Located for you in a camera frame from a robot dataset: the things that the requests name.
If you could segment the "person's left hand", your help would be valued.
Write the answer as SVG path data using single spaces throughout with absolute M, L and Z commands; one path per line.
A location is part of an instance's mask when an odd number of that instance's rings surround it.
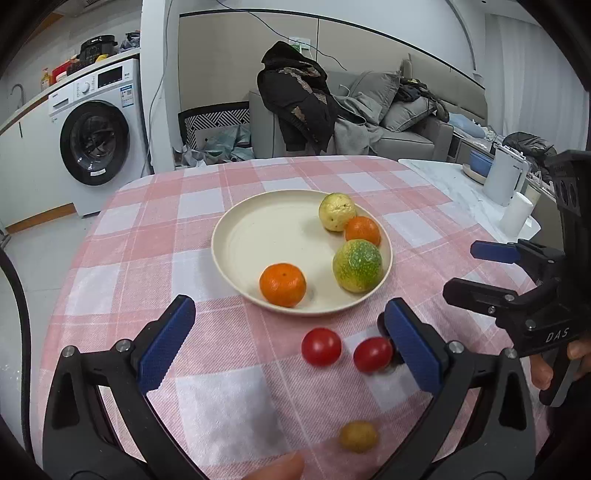
M 294 452 L 249 473 L 243 480 L 300 480 L 303 473 L 304 457 L 300 452 Z

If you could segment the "person's right hand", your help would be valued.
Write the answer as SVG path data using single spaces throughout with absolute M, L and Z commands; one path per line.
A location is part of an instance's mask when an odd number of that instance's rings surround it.
M 567 355 L 571 361 L 579 360 L 580 365 L 574 380 L 579 380 L 590 372 L 590 353 L 591 339 L 586 335 L 578 340 L 571 342 L 567 347 Z M 552 367 L 543 359 L 541 355 L 534 355 L 530 359 L 531 377 L 535 387 L 544 391 L 550 387 L 553 379 Z

